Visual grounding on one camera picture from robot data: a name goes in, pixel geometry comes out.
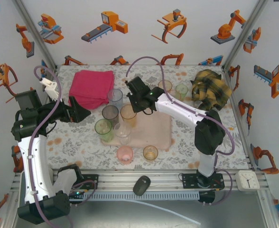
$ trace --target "transparent cup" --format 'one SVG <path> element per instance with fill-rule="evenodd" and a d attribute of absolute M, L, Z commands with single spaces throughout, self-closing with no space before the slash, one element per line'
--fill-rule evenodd
<path fill-rule="evenodd" d="M 98 133 L 101 140 L 106 143 L 110 142 L 114 138 L 112 123 L 109 120 L 101 119 L 96 122 L 94 129 Z"/>
<path fill-rule="evenodd" d="M 120 89 L 112 89 L 107 94 L 109 103 L 121 110 L 122 108 L 122 91 Z"/>
<path fill-rule="evenodd" d="M 124 165 L 128 165 L 132 162 L 132 157 L 133 157 L 133 150 L 129 146 L 121 146 L 117 152 L 116 156 L 118 160 Z"/>
<path fill-rule="evenodd" d="M 161 80 L 158 83 L 158 87 L 161 88 L 161 89 L 164 89 L 164 87 L 163 87 L 163 80 Z M 165 87 L 166 87 L 167 92 L 169 93 L 170 90 L 172 89 L 172 83 L 170 81 L 168 81 L 168 80 L 165 80 Z"/>
<path fill-rule="evenodd" d="M 176 90 L 171 90 L 169 94 L 179 101 L 182 99 L 182 95 Z"/>
<path fill-rule="evenodd" d="M 176 86 L 176 91 L 178 91 L 181 94 L 181 96 L 182 96 L 181 101 L 183 101 L 185 96 L 188 93 L 188 87 L 184 84 L 178 84 Z"/>
<path fill-rule="evenodd" d="M 158 157 L 158 150 L 155 146 L 146 146 L 143 150 L 143 155 L 147 161 L 152 162 Z"/>
<path fill-rule="evenodd" d="M 111 121 L 113 129 L 114 129 L 115 125 L 118 124 L 118 122 L 120 121 L 119 110 L 114 105 L 108 105 L 108 106 L 104 107 L 102 110 L 102 116 L 106 120 Z"/>
<path fill-rule="evenodd" d="M 128 145 L 131 141 L 131 129 L 129 123 L 118 123 L 114 127 L 114 133 L 119 138 L 121 145 Z"/>
<path fill-rule="evenodd" d="M 121 117 L 123 121 L 129 123 L 131 127 L 136 126 L 136 113 L 134 113 L 132 105 L 126 104 L 121 108 Z"/>

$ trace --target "gray cup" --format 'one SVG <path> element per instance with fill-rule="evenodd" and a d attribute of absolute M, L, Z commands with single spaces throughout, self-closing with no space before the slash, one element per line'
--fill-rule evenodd
<path fill-rule="evenodd" d="M 108 106 L 104 107 L 102 110 L 102 116 L 103 116 L 103 118 L 111 121 L 113 129 L 114 129 L 115 125 L 118 124 L 118 122 L 120 121 L 119 110 L 117 107 L 115 107 L 113 105 L 108 105 Z"/>

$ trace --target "yellow plaid cloth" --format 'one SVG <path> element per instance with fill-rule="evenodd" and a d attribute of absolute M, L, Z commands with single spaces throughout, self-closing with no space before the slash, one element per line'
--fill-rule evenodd
<path fill-rule="evenodd" d="M 231 96 L 232 90 L 221 81 L 221 75 L 212 70 L 197 73 L 192 83 L 193 101 L 202 101 L 199 109 L 209 111 L 213 107 L 221 110 Z"/>

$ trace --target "table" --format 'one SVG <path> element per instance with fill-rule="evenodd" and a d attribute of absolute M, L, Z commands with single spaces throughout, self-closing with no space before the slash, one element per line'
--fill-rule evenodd
<path fill-rule="evenodd" d="M 73 81 L 74 74 L 80 70 L 108 71 L 112 70 L 115 75 L 114 88 L 122 90 L 124 103 L 128 103 L 126 94 L 128 88 L 124 84 L 125 74 L 129 66 L 61 66 L 59 80 L 65 103 L 68 101 L 68 93 Z M 191 88 L 190 80 L 194 80 L 198 71 L 210 69 L 222 74 L 220 66 L 164 66 L 165 79 L 170 80 L 175 87 L 183 83 Z M 161 80 L 159 66 L 135 65 L 129 77 L 139 76 L 151 87 L 157 86 Z M 190 104 L 188 92 L 185 103 Z M 197 169 L 199 165 L 199 153 L 194 145 L 194 130 L 179 120 L 172 118 L 172 146 L 168 150 L 159 151 L 157 159 L 150 163 L 142 156 L 142 148 L 133 148 L 133 161 L 129 165 L 122 165 L 116 158 L 116 146 L 105 146 L 100 142 L 94 131 L 94 124 L 102 119 L 104 105 L 80 123 L 62 123 L 57 121 L 56 128 L 48 135 L 47 159 L 52 169 L 58 169 L 68 164 L 76 163 L 81 169 L 151 169 L 151 170 L 179 170 Z M 248 169 L 246 156 L 242 147 L 240 133 L 235 121 L 230 101 L 219 111 L 221 120 L 231 132 L 235 141 L 235 152 L 230 156 L 219 155 L 217 167 L 221 169 Z M 225 136 L 220 147 L 223 152 L 231 150 L 228 136 Z"/>

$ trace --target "beige tray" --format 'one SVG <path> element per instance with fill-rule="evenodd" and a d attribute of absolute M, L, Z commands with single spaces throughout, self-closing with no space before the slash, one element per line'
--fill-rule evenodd
<path fill-rule="evenodd" d="M 166 150 L 171 146 L 171 116 L 154 112 L 152 115 L 146 115 L 143 112 L 137 113 L 136 126 L 132 128 L 131 142 L 128 146 L 144 148 L 148 145 L 155 146 L 160 150 Z M 111 142 L 103 144 L 110 146 L 121 146 L 119 138 L 114 135 Z"/>

